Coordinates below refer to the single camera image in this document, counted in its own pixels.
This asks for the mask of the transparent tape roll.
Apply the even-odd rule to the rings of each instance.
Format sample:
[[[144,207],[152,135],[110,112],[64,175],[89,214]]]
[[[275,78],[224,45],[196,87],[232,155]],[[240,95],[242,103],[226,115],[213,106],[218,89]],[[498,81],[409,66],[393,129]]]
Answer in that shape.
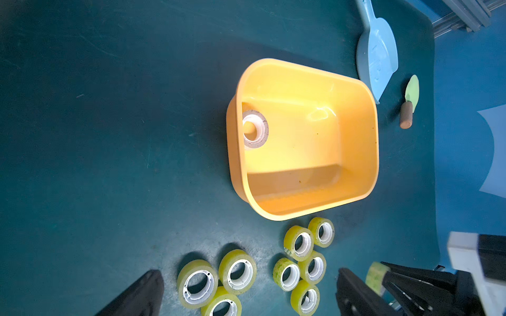
[[[256,150],[262,147],[269,136],[269,126],[265,116],[255,110],[242,114],[242,131],[246,150]]]

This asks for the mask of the yellow plastic storage box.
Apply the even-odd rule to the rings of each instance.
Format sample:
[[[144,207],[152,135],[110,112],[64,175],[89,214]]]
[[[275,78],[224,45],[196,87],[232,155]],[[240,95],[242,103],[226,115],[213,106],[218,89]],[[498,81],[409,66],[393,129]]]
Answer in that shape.
[[[242,114],[267,142],[246,150]],[[285,221],[362,200],[378,180],[378,111],[360,80],[278,59],[243,72],[226,114],[231,182],[259,215]]]

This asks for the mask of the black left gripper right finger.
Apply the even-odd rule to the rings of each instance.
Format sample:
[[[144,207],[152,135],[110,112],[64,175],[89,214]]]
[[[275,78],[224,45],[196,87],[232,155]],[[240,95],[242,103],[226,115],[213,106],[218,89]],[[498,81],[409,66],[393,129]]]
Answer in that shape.
[[[336,300],[341,315],[395,315],[395,310],[348,268],[340,268]]]

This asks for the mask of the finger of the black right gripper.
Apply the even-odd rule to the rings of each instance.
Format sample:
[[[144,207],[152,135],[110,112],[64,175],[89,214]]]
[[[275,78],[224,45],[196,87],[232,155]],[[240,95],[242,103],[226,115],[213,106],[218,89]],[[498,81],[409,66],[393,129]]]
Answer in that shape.
[[[457,275],[382,262],[389,270],[382,286],[399,302],[404,312],[451,312]]]

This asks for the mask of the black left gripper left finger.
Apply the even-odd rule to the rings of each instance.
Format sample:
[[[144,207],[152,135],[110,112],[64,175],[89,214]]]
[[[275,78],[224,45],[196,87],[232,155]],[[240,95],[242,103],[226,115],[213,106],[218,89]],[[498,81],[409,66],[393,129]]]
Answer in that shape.
[[[160,270],[152,269],[118,295],[96,315],[159,315],[164,293]]]

